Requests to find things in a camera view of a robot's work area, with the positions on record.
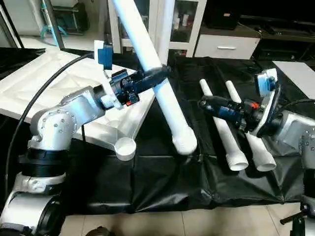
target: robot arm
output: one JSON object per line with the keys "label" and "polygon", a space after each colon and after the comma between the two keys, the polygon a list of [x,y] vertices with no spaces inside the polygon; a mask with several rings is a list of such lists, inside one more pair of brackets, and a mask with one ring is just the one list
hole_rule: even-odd
{"label": "robot arm", "polygon": [[20,159],[22,172],[16,176],[0,217],[0,235],[59,235],[64,221],[59,198],[66,176],[63,162],[73,134],[108,109],[136,103],[139,93],[161,83],[169,73],[166,66],[130,76],[122,70],[112,75],[110,93],[102,85],[85,87],[35,114],[33,137]]}
{"label": "robot arm", "polygon": [[264,97],[261,104],[246,99],[237,103],[218,96],[203,96],[199,107],[241,131],[257,137],[271,136],[301,151],[304,169],[301,212],[281,223],[293,221],[292,236],[315,235],[315,120],[290,111],[275,111],[281,91],[275,69],[263,71],[255,82],[258,93]]}

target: glass cabinet door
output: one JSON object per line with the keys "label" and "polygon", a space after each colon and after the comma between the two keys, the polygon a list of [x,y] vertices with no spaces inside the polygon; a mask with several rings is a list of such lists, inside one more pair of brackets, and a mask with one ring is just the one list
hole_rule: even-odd
{"label": "glass cabinet door", "polygon": [[197,1],[176,0],[171,34],[172,42],[189,42],[197,6]]}
{"label": "glass cabinet door", "polygon": [[[150,0],[134,0],[134,2],[136,3],[136,6],[139,10],[139,13],[141,15],[141,18],[145,27],[147,28],[147,30],[149,30]],[[120,31],[121,38],[129,39],[128,34],[119,17],[118,17],[118,22],[119,22],[119,31]]]}

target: end effector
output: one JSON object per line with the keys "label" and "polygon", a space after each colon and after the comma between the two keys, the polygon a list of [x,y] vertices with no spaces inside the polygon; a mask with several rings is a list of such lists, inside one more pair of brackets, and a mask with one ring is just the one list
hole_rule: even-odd
{"label": "end effector", "polygon": [[281,93],[275,69],[263,71],[256,77],[256,89],[262,103],[244,99],[241,103],[219,96],[203,96],[199,107],[210,115],[231,122],[236,128],[251,132],[257,137],[274,135],[282,122],[282,115],[275,113]]}

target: floor tile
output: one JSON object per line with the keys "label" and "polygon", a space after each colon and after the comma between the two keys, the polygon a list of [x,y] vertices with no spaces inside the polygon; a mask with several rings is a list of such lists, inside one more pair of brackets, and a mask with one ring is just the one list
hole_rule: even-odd
{"label": "floor tile", "polygon": [[82,235],[99,226],[116,236],[184,236],[181,212],[87,215]]}
{"label": "floor tile", "polygon": [[285,225],[280,224],[280,220],[296,214],[300,211],[300,203],[289,203],[289,204],[275,204],[266,206],[268,209],[272,220],[277,227],[280,236],[290,235],[290,230],[292,229],[292,222]]}
{"label": "floor tile", "polygon": [[264,206],[183,212],[186,236],[277,236]]}
{"label": "floor tile", "polygon": [[84,217],[84,215],[67,216],[64,221],[60,236],[81,236]]}

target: table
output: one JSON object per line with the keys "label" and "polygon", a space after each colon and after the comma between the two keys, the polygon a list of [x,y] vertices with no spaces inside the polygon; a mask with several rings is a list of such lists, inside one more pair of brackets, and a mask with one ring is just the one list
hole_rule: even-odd
{"label": "table", "polygon": [[[36,50],[0,49],[0,78],[36,57]],[[83,54],[82,51],[71,51]],[[114,55],[114,63],[137,69],[135,56]],[[253,75],[261,68],[272,68],[271,61],[211,58],[170,58],[173,68],[170,83],[189,125],[194,129],[198,148],[190,156],[180,156],[171,142],[171,133],[155,101],[137,135],[137,153],[129,162],[119,161],[114,153],[94,145],[83,146],[73,139],[68,159],[68,178],[63,198],[68,213],[109,214],[119,212],[170,211],[217,206],[238,207],[252,204],[274,204],[299,201],[303,191],[300,154],[291,149],[279,150],[270,140],[265,142],[277,168],[258,172],[251,160],[251,150],[242,135],[238,142],[250,166],[240,172],[229,170],[224,148],[211,117],[197,107],[202,92],[199,79],[204,78],[215,95],[228,97],[224,81],[232,80],[240,97],[259,101]],[[306,98],[306,95],[279,68],[283,86],[280,103]],[[315,118],[312,104],[295,107],[296,112]],[[0,173],[17,121],[0,117]],[[15,152],[23,154],[30,138],[25,124],[18,137]],[[18,172],[17,165],[11,166]]]}

